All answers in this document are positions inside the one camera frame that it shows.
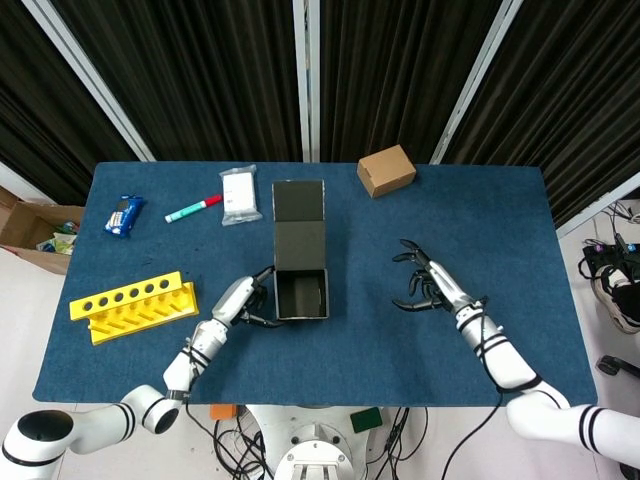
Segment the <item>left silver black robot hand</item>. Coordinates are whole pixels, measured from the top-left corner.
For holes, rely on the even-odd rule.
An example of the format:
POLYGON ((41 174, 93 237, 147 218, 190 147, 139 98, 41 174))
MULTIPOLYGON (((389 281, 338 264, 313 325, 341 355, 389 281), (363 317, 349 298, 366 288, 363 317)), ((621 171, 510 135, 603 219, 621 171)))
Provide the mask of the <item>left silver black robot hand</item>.
POLYGON ((253 276, 234 281, 213 307, 212 318, 227 327, 239 323, 269 329, 283 326, 283 321, 265 319, 256 314, 268 297, 268 289, 263 283, 274 271, 275 267, 271 265, 253 276))

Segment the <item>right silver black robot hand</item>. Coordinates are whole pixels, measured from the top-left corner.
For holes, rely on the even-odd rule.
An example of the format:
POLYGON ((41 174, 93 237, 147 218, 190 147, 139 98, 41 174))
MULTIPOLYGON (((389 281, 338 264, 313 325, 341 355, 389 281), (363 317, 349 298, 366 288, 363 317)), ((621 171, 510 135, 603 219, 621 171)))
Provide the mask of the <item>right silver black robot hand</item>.
POLYGON ((420 290, 423 298, 416 302, 393 299, 396 307, 406 312, 444 309, 454 316, 467 310, 473 314, 484 312, 486 301, 474 299, 464 292, 449 272, 432 260, 418 244, 409 239, 401 239, 400 243, 407 251, 394 256, 392 261, 410 261, 417 265, 409 280, 408 294, 413 297, 420 290))

